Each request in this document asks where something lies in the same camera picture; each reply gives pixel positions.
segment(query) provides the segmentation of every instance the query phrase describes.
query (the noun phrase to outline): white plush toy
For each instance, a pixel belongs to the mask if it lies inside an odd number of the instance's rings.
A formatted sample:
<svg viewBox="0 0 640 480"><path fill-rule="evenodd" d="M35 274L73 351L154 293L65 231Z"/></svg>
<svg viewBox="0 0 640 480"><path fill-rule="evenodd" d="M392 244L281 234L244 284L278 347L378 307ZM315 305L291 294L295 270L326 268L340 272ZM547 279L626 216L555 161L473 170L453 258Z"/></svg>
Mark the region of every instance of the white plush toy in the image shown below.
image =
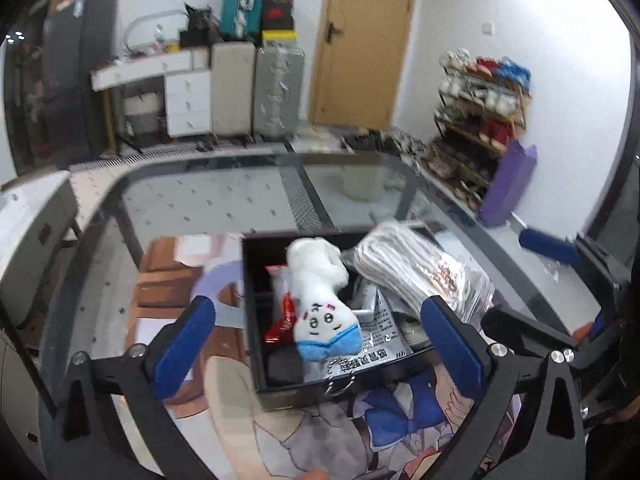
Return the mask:
<svg viewBox="0 0 640 480"><path fill-rule="evenodd" d="M306 361L330 356L356 355L362 348L358 319L338 299L349 273L340 260L340 249L324 238L300 238L287 248L291 295L297 300L293 337Z"/></svg>

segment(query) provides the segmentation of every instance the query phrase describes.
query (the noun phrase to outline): beige suitcase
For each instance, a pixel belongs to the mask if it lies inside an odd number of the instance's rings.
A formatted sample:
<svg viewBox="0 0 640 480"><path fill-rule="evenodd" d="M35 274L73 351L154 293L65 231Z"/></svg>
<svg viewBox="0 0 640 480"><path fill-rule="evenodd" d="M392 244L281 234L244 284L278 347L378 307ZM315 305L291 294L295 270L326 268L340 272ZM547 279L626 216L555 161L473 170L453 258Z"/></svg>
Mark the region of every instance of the beige suitcase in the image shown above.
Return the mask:
<svg viewBox="0 0 640 480"><path fill-rule="evenodd" d="M217 136L251 134L255 47L217 43L211 59L211 126Z"/></svg>

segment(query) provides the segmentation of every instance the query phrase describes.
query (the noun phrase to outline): anime illustration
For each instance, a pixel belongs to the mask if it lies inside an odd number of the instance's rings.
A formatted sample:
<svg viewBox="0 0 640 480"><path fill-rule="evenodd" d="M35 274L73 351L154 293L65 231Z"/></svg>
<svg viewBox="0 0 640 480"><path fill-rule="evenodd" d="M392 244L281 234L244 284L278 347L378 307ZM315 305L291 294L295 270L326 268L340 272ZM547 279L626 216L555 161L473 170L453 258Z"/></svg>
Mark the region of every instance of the anime illustration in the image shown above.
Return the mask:
<svg viewBox="0 0 640 480"><path fill-rule="evenodd" d="M141 273L132 300L127 343L151 340L156 327L177 319L177 305L193 296L208 296L216 305L212 335L177 395L165 404L221 479L293 479L313 469L327 471L332 480L420 478L472 407L437 364L347 400L265 412L246 358L240 238L162 238L152 243L142 267L148 272ZM151 298L164 306L151 304ZM484 466L500 456L519 409L514 397ZM140 459L140 443L132 446Z"/></svg>

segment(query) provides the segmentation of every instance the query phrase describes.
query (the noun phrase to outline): silver bolt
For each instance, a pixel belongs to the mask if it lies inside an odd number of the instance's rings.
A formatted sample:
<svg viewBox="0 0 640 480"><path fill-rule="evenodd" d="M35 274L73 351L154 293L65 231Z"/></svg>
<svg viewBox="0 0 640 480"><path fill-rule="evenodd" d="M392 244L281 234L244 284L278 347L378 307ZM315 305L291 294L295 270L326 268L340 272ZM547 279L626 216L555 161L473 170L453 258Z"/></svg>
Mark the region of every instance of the silver bolt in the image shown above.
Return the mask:
<svg viewBox="0 0 640 480"><path fill-rule="evenodd" d="M559 352L558 350L551 352L551 359L558 364L564 363L564 356L562 355L562 352Z"/></svg>
<svg viewBox="0 0 640 480"><path fill-rule="evenodd" d="M146 354L146 345L143 345L142 343L136 343L131 348L129 348L127 354L129 355L129 357L142 357L144 354Z"/></svg>
<svg viewBox="0 0 640 480"><path fill-rule="evenodd" d="M565 348L562 354L564 354L564 358L568 363L574 362L575 354L573 350L571 350L570 348Z"/></svg>
<svg viewBox="0 0 640 480"><path fill-rule="evenodd" d="M496 357L504 357L505 355L507 355L507 351L507 347L500 343L491 345L491 353Z"/></svg>
<svg viewBox="0 0 640 480"><path fill-rule="evenodd" d="M71 357L71 362L76 366L78 366L84 363L88 358L89 358L89 355L87 354L87 352L76 352Z"/></svg>

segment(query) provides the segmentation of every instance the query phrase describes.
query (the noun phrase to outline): wooden door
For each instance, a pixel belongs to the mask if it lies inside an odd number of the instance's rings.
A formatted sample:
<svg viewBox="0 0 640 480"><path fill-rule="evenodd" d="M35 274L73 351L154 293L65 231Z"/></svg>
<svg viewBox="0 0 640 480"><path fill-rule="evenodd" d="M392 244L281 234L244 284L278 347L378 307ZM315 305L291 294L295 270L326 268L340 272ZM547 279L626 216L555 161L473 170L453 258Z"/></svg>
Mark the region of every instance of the wooden door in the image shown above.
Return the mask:
<svg viewBox="0 0 640 480"><path fill-rule="evenodd" d="M312 122L388 126L413 4L414 0L328 0Z"/></svg>

